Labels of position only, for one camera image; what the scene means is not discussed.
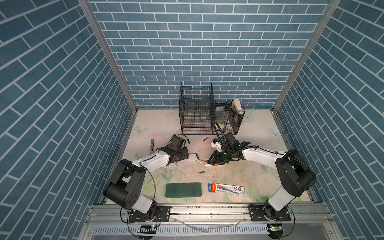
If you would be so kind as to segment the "orange black screwdriver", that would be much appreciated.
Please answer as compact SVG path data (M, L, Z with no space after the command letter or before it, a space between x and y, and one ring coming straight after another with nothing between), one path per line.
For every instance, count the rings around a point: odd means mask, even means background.
M201 160L201 162L203 162L206 167L217 167L218 166L217 164L210 164L206 160Z

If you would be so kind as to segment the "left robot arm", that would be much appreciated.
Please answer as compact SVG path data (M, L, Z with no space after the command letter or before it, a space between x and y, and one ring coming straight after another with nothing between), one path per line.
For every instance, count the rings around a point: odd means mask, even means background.
M187 143L190 143L187 136L175 134L166 146L146 158L119 161L103 189L103 196L125 210L152 215L157 203L141 193L145 177L157 169L188 159Z

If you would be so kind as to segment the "grey remote with teal buttons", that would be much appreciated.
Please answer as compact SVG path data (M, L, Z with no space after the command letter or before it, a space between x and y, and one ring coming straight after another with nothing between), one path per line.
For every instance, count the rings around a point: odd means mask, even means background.
M189 162L189 163L195 163L195 162L199 162L200 159L199 159L199 156L197 153L195 154L189 154L189 158L183 160L183 162Z

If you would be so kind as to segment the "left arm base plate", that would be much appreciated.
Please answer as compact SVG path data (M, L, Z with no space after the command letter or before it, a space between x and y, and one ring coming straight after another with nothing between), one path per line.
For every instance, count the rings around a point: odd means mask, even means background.
M146 213L138 210L130 210L130 223L154 222L158 218L158 222L169 222L171 214L171 206L151 207Z

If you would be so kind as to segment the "white remote control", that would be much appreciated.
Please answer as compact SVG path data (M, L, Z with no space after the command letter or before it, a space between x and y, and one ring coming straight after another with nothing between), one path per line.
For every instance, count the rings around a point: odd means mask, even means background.
M211 164L208 162L208 160L209 160L209 159L204 159L204 161L205 161L205 165L206 165L206 166L210 166L210 165L211 165Z

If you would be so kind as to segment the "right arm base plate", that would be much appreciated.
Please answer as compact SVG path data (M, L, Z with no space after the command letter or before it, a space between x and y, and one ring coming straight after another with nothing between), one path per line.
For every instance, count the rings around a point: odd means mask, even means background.
M287 206L282 210L276 211L269 205L248 205L248 210L252 222L263 222L263 221L291 221L291 216Z

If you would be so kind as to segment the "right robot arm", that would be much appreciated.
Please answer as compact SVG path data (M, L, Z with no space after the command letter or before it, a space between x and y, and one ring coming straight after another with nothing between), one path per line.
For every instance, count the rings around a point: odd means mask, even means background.
M265 214L276 215L298 198L316 181L316 174L296 150L286 152L265 150L250 142L240 143L233 134L218 136L211 143L216 150L206 161L208 165L225 165L230 161L251 161L277 170L280 186L265 202Z

